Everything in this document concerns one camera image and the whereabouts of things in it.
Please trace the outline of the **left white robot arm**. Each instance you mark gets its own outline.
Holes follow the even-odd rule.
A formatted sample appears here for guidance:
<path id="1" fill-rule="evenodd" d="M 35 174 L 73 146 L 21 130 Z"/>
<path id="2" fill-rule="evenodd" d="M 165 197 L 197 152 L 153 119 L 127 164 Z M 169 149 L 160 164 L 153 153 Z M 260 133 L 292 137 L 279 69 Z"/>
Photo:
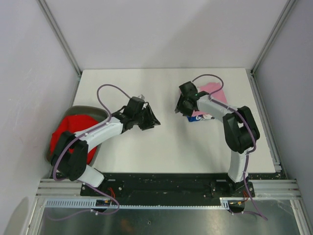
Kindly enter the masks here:
<path id="1" fill-rule="evenodd" d="M 85 130 L 61 134 L 51 156 L 51 165 L 71 181 L 91 186 L 96 195 L 104 195 L 108 183 L 104 175 L 87 164 L 89 152 L 106 140 L 123 134 L 135 125 L 148 130 L 160 125 L 150 104 L 140 97 L 131 97 L 128 104 L 104 120 Z"/>

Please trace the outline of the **pink t shirt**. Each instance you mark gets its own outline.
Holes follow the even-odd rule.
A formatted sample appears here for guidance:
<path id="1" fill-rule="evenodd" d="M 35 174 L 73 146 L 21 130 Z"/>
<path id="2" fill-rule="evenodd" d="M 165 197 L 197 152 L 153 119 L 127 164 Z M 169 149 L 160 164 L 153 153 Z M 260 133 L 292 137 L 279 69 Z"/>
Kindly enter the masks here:
<path id="1" fill-rule="evenodd" d="M 197 90 L 198 90 L 198 92 L 205 91 L 205 92 L 208 92 L 208 93 L 211 94 L 214 91 L 216 91 L 219 88 L 221 88 L 221 86 L 222 85 L 219 82 L 209 82 L 206 85 L 197 87 Z M 223 89 L 221 89 L 221 90 L 217 91 L 216 93 L 212 94 L 212 97 L 214 99 L 217 99 L 218 101 L 221 101 L 223 103 L 227 103 L 227 100 L 226 100 L 226 97 L 225 97 Z M 203 115 L 203 114 L 209 114 L 209 113 L 205 113 L 205 112 L 201 112 L 201 111 L 194 111 L 192 116 Z"/>

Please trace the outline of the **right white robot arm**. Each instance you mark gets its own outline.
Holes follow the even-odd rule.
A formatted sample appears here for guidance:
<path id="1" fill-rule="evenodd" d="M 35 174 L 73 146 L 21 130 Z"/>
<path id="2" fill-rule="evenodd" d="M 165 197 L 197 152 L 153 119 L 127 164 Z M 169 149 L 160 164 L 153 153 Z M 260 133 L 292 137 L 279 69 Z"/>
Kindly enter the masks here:
<path id="1" fill-rule="evenodd" d="M 247 106 L 233 108 L 208 92 L 199 92 L 191 81 L 180 85 L 179 91 L 176 113 L 191 117 L 194 111 L 205 112 L 223 124 L 225 141 L 231 149 L 228 170 L 231 181 L 225 184 L 225 190 L 230 196 L 238 196 L 244 188 L 241 182 L 247 177 L 246 158 L 256 150 L 256 141 L 260 138 L 251 110 Z"/>

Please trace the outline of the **blue printed t shirt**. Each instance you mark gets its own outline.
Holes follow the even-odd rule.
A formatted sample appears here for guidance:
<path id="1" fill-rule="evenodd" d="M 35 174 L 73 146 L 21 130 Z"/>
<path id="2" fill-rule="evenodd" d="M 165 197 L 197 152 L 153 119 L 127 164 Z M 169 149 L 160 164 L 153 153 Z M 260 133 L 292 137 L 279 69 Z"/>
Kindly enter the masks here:
<path id="1" fill-rule="evenodd" d="M 213 120 L 214 117 L 212 117 L 210 114 L 203 114 L 203 115 L 187 117 L 187 119 L 189 122 L 196 122 L 196 121 L 203 121 L 203 120 Z"/>

